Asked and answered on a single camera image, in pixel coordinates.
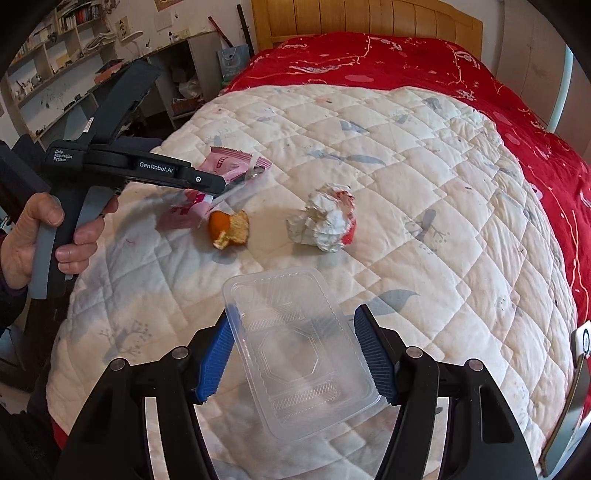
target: sleeve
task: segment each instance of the sleeve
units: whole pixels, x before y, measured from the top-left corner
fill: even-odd
[[[6,236],[0,236],[0,247]],[[10,326],[21,314],[27,301],[27,288],[13,290],[8,287],[0,270],[0,330]]]

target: quilted white blanket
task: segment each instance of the quilted white blanket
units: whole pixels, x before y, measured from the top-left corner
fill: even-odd
[[[436,360],[482,359],[538,461],[573,373],[575,307],[548,219],[492,121],[410,87],[264,86],[215,99],[156,153],[198,166],[211,145],[274,163],[222,205],[248,212],[248,246],[219,252],[205,230],[157,232],[178,193],[128,186],[54,346],[48,405],[66,432],[110,360],[153,361],[212,325],[228,278],[307,265],[346,314],[367,303],[381,325]],[[325,182],[356,196],[355,241],[334,254],[294,245],[285,230],[285,218]],[[235,351],[218,393],[197,412],[220,477],[236,479],[373,478],[396,416],[381,403],[281,445],[262,429]],[[429,478],[445,416],[437,416]],[[166,478],[157,441],[152,454],[157,478]]]

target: bed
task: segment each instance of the bed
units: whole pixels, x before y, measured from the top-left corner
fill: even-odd
[[[588,314],[586,167],[479,62],[482,24],[447,4],[254,0],[253,9],[261,49],[286,43],[257,55],[155,150],[198,166],[222,145],[274,163],[221,205],[248,212],[248,245],[219,252],[203,230],[156,231],[178,193],[130,184],[54,344],[56,428],[69,432],[112,359],[155,360],[212,325],[228,278],[307,265],[346,314],[367,303],[437,360],[481,358],[537,463],[573,378],[570,334]],[[357,198],[355,242],[336,254],[294,245],[285,230],[327,181]],[[166,478],[154,411],[152,465]],[[235,351],[197,409],[219,476],[236,479],[373,478],[396,413],[379,403],[280,444],[262,429]],[[445,408],[436,419],[429,479]]]

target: finger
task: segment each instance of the finger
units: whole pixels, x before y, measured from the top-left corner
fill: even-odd
[[[106,207],[103,209],[103,213],[115,213],[117,208],[119,208],[119,199],[117,195],[113,195],[113,198],[109,200],[109,203],[107,203]]]
[[[56,250],[56,258],[60,263],[79,262],[88,260],[96,253],[98,246],[95,242],[83,245],[63,245]]]
[[[39,221],[50,226],[59,226],[63,219],[64,211],[51,195],[36,193],[28,199],[15,225],[15,246],[24,247],[35,243]]]
[[[92,244],[99,239],[104,229],[105,220],[103,217],[85,223],[74,232],[74,243],[76,245]]]
[[[62,273],[67,275],[79,275],[88,268],[89,263],[90,262],[88,260],[83,260],[80,262],[58,263],[57,268],[59,268]]]

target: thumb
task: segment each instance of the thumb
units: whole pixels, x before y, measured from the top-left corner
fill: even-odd
[[[36,193],[25,205],[17,224],[12,231],[15,247],[26,247],[35,243],[39,223],[59,226],[64,218],[64,211],[48,193]]]

